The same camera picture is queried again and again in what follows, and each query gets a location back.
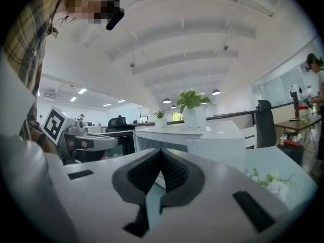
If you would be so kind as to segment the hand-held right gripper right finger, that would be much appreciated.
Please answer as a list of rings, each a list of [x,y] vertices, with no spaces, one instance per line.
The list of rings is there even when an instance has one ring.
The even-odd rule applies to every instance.
[[[160,171],[166,186],[166,194],[160,199],[160,213],[165,208],[188,205],[204,188],[202,169],[170,149],[160,150]]]

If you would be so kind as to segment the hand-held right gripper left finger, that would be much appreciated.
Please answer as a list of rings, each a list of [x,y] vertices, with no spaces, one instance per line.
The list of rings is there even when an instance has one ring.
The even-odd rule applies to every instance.
[[[113,188],[123,201],[139,207],[135,220],[124,227],[137,237],[143,237],[149,230],[146,196],[159,173],[160,149],[155,149],[120,167],[112,175]]]

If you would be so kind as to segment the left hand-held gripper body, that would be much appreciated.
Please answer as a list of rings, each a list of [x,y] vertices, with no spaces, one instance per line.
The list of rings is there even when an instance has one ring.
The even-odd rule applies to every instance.
[[[85,133],[85,129],[83,125],[80,126],[79,121],[53,106],[44,121],[43,132],[54,143],[64,165],[79,163],[75,159],[75,138],[77,135]]]

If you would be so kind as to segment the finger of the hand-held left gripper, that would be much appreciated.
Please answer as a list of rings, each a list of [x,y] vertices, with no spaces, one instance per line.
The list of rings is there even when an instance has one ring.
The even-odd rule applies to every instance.
[[[77,135],[74,138],[74,148],[85,151],[102,151],[118,146],[114,137],[103,135]]]

